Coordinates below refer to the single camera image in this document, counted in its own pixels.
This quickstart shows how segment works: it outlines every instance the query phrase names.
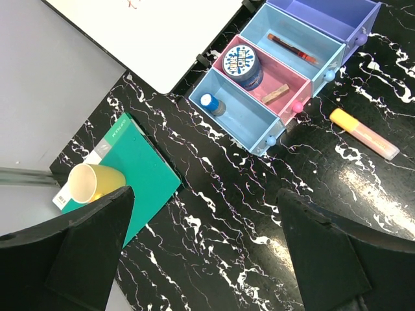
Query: red writing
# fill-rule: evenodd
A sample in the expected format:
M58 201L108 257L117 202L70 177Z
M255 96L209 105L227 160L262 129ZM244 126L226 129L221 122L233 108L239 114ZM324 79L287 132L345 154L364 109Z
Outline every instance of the red writing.
M128 1L128 7L129 8L133 8L134 10L137 10L137 7L134 5L134 2L136 0L127 0L127 1Z

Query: green folder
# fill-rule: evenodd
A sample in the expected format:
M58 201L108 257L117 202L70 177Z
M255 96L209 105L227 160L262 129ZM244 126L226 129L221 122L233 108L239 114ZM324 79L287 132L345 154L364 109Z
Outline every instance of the green folder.
M124 246L157 214L180 185L180 179L128 113L122 114L85 163L101 164L122 172L136 200ZM74 202L67 186L53 202L63 213L85 204Z

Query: table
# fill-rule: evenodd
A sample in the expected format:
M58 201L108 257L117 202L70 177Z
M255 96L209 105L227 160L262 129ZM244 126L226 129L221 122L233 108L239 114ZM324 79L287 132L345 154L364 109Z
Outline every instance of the table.
M51 165L69 172L130 112L184 187L124 249L117 279L135 310L303 310L276 204L286 187L376 230L415 239L415 6L383 5L368 43L262 158L187 100L125 73ZM213 61L248 14L206 53ZM401 149L385 161L329 121L345 109Z

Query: drawer handle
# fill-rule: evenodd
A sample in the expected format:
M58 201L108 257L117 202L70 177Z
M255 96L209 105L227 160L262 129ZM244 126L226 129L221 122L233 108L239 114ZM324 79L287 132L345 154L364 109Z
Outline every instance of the drawer handle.
M331 82L335 79L336 74L333 70L327 70L326 74L324 75L324 81Z
M367 34L359 34L356 38L356 45L362 46L365 45L368 41L368 35Z
M272 147L275 146L277 144L277 137L275 136L269 136L265 143L267 144L267 146Z
M298 100L295 100L294 104L292 105L291 110L292 112L295 112L295 113L303 112L304 110L303 104L299 102Z

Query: wooden block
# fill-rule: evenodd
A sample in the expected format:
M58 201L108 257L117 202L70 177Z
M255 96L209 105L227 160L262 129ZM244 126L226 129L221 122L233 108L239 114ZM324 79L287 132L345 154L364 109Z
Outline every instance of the wooden block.
M272 93L262 98L262 102L266 105L269 105L271 102L281 98L282 96L287 94L289 91L290 91L290 87L287 84L284 84L276 91L273 91Z

